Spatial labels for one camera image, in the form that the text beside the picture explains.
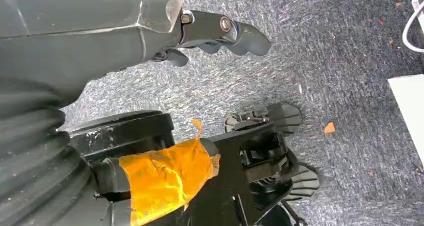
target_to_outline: robotic arm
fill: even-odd
[[[183,11],[183,0],[0,0],[0,76],[48,85],[63,100],[85,84],[146,61],[184,66],[178,48],[261,56],[258,29],[220,14]]]

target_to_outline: orange tape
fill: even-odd
[[[193,120],[197,137],[160,151],[123,156],[119,159],[131,191],[131,226],[144,225],[188,202],[206,181],[216,175],[213,157],[200,143],[202,123]]]

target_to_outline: bolt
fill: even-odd
[[[228,17],[221,17],[221,29],[224,32],[229,32],[231,30],[231,20]]]
[[[183,15],[181,15],[181,23],[183,23],[183,24],[188,24],[188,23],[191,23],[192,22],[192,18],[190,17],[190,15],[189,14],[183,14]]]

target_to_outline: black wheel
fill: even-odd
[[[161,111],[135,111],[68,129],[70,145],[87,161],[102,161],[174,145],[174,125]]]

